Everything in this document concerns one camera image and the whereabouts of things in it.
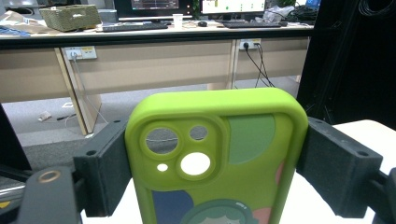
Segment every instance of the computer monitor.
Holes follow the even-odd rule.
[[[119,21],[172,20],[173,14],[192,18],[192,0],[114,0]]]
[[[265,0],[200,0],[202,15],[259,14],[265,10]]]

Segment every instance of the wall socket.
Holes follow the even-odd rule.
[[[248,48],[249,49],[257,49],[254,44],[260,44],[262,40],[260,38],[256,39],[241,39],[241,43],[239,44],[239,49],[245,49],[245,43],[248,43]]]
[[[77,60],[81,59],[95,59],[96,50],[94,46],[88,47],[71,47],[71,48],[64,48],[66,51],[67,59],[73,60],[74,56],[77,56]]]

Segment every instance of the phone case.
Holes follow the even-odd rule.
[[[125,131],[143,223],[278,223],[307,127],[277,88],[149,96]]]

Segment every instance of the gray floor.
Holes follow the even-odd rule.
[[[280,89],[296,96],[299,84],[295,77],[271,78],[274,85]],[[236,89],[254,88],[256,80],[236,81]],[[183,86],[175,88],[164,88],[146,91],[127,91],[102,94],[102,106],[100,113],[103,116],[96,121],[94,133],[98,133],[106,126],[106,120],[111,121],[129,116],[134,107],[145,97],[164,91],[204,91],[206,85]],[[63,141],[73,141],[84,139],[78,120],[76,117],[57,121],[57,118],[67,117],[74,114],[71,107],[63,108],[63,105],[70,103],[70,98],[49,99],[29,102],[3,104],[7,116],[14,128],[23,147],[36,146],[48,143]],[[38,117],[44,111],[48,111],[52,118],[43,122]]]

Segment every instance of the computer mouse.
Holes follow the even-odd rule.
[[[207,26],[207,22],[206,21],[199,21],[198,22],[198,26],[199,27],[206,27]]]

